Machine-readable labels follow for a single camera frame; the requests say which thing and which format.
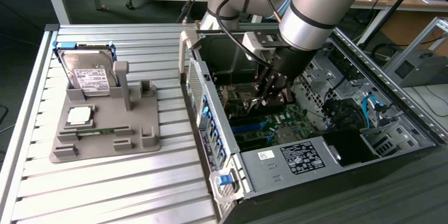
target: aluminum slotted table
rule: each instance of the aluminum slotted table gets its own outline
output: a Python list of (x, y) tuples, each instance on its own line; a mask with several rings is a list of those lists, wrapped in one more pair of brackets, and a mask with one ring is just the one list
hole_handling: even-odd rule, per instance
[[(0, 176), (0, 223), (217, 223), (178, 78), (179, 35), (195, 25), (65, 25), (45, 33)], [(53, 164), (67, 78), (53, 42), (118, 47), (130, 85), (158, 86), (162, 149)]]

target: motherboard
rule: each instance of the motherboard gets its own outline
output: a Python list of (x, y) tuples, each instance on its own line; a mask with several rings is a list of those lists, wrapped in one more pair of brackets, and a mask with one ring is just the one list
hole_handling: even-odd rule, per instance
[(218, 94), (242, 152), (307, 139), (317, 131), (298, 104), (251, 110), (254, 83), (218, 86)]

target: floor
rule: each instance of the floor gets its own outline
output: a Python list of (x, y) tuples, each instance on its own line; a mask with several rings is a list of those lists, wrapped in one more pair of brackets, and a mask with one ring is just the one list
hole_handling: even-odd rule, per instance
[[(174, 23), (183, 2), (135, 0), (137, 10), (129, 10), (127, 0), (102, 0), (109, 10), (95, 9), (94, 0), (67, 0), (74, 24), (130, 24), (130, 23)], [(46, 24), (58, 23), (50, 0), (0, 0), (0, 105), (9, 107), (10, 113), (0, 129), (17, 122), (22, 100), (29, 84), (30, 74), (41, 44)], [(193, 20), (202, 19), (207, 3), (197, 3), (193, 9)], [(366, 28), (355, 22), (354, 17), (363, 19), (369, 10), (351, 9), (341, 27), (355, 38)], [(373, 42), (377, 45), (387, 38), (379, 34)], [(0, 151), (9, 148), (13, 129), (0, 133)]]

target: power supply label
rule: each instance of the power supply label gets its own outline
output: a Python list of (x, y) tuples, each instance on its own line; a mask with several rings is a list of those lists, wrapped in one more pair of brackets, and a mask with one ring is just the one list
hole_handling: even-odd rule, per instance
[(326, 167), (311, 142), (282, 147), (281, 151), (297, 175)]

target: hard drive label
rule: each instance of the hard drive label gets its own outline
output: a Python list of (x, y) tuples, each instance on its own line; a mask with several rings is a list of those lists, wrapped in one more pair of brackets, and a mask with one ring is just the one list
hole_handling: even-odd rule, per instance
[(282, 147), (281, 151), (297, 175), (326, 167), (311, 142)]
[(85, 92), (110, 91), (110, 83), (103, 68), (75, 69), (75, 75)]

